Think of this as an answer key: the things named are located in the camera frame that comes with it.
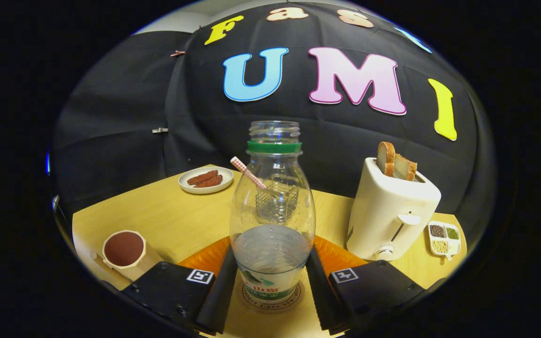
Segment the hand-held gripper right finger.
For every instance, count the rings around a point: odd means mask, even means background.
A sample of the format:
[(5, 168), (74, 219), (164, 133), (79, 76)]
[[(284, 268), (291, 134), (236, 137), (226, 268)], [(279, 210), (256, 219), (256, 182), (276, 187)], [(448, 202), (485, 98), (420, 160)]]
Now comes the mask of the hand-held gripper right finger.
[(367, 262), (316, 236), (306, 262), (322, 330), (352, 334), (414, 305), (426, 290), (388, 261)]

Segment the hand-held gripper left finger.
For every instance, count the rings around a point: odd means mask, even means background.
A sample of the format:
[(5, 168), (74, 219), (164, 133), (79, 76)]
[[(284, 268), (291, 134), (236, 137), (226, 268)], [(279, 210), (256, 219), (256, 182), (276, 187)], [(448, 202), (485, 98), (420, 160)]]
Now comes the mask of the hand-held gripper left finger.
[(122, 294), (182, 329), (222, 334), (237, 268), (225, 237), (179, 263), (157, 263)]

